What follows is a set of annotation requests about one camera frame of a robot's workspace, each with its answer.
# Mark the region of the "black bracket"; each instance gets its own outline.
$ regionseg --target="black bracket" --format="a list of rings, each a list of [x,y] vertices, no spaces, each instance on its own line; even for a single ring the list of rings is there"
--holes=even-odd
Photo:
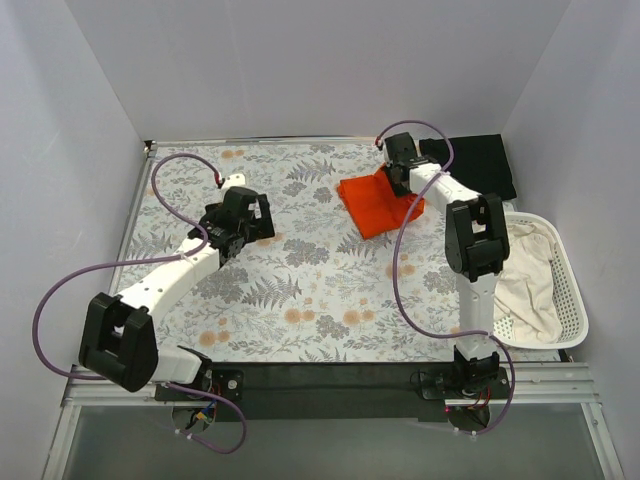
[[[207,205],[205,210],[198,223],[207,231],[211,247],[220,252],[221,267],[246,244],[275,235],[267,196],[248,188],[231,187],[221,203]],[[194,228],[188,237],[201,238],[202,234]]]
[[[409,133],[392,135],[384,141],[388,163],[383,167],[387,180],[396,197],[403,197],[411,192],[409,188],[409,172],[425,163],[438,163],[428,155],[419,156],[416,145]]]
[[[500,355],[493,352],[490,357],[467,360],[453,347],[454,378],[465,390],[483,390],[487,384],[498,378]]]
[[[474,232],[473,222],[484,225]],[[471,282],[481,275],[498,274],[509,258],[509,239],[502,201],[495,194],[447,205],[445,255],[449,266]]]
[[[145,307],[133,308],[99,293],[89,303],[80,365],[130,392],[144,387],[158,366],[153,320]]]
[[[487,387],[491,388],[493,398],[507,398],[509,395],[508,377],[504,368],[496,367],[489,375],[471,382],[464,380],[458,370],[459,367],[460,364],[454,360],[453,363],[444,364],[439,369],[419,370],[416,372],[418,378],[412,378],[412,380],[418,380],[416,383],[419,383],[419,394],[425,400],[456,398],[462,392],[480,393]]]

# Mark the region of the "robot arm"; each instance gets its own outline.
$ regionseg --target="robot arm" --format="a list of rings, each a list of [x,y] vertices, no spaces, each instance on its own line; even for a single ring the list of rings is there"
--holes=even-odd
[[[385,172],[396,196],[420,192],[441,167],[419,156],[411,135],[385,140]],[[480,195],[448,174],[441,175],[425,198],[446,219],[445,254],[456,273],[460,299],[460,329],[493,330],[497,275],[509,256],[509,242],[497,195]],[[466,385],[482,382],[499,368],[495,344],[486,335],[456,339],[454,362]]]
[[[210,361],[198,352],[173,346],[157,347],[153,320],[169,309],[200,280],[222,268],[247,243],[274,236],[266,195],[243,187],[234,175],[223,187],[223,201],[206,207],[199,224],[208,245],[196,255],[161,264],[149,275],[115,296],[100,293],[89,304],[80,347],[80,364],[126,390],[148,382],[176,382],[201,389]],[[202,243],[191,230],[176,254]]]

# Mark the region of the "white plastic basket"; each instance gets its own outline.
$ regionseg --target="white plastic basket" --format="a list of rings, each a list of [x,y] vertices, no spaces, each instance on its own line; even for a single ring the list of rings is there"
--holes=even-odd
[[[557,350],[579,345],[587,336],[589,321],[584,310],[582,297],[578,290],[576,279],[571,270],[567,252],[562,245],[558,231],[544,218],[531,213],[505,212],[507,223],[530,224],[538,223],[546,226],[556,240],[556,249],[551,262],[553,273],[553,303],[562,324],[562,334],[556,343],[520,343],[513,333],[513,320],[510,316],[494,322],[494,335],[505,344],[517,348],[535,350]]]

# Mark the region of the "red towel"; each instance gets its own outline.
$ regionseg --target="red towel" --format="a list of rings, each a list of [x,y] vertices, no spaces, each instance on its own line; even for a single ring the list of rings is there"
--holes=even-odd
[[[415,194],[396,197],[382,168],[366,177],[342,180],[338,195],[365,240],[400,228]],[[424,200],[411,214],[411,221],[422,215]]]

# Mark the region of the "table surface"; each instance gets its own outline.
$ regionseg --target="table surface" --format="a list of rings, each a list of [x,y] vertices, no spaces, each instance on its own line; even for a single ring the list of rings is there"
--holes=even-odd
[[[163,319],[159,344],[183,345],[216,361],[450,361],[453,342],[414,332],[399,316],[391,288],[396,232],[367,241],[336,192],[342,179],[373,173],[382,154],[364,144],[247,144],[160,147],[211,160],[223,175],[244,173],[266,193],[276,230],[246,246],[189,292]],[[212,173],[195,160],[162,167],[168,202],[198,219],[220,200]],[[172,253],[190,227],[158,203],[146,178],[127,258]],[[444,222],[432,206],[402,243],[400,288],[411,317],[435,333],[456,331],[454,275],[444,258]],[[117,290],[153,266],[122,269]],[[556,361],[554,350],[510,349],[516,361]]]

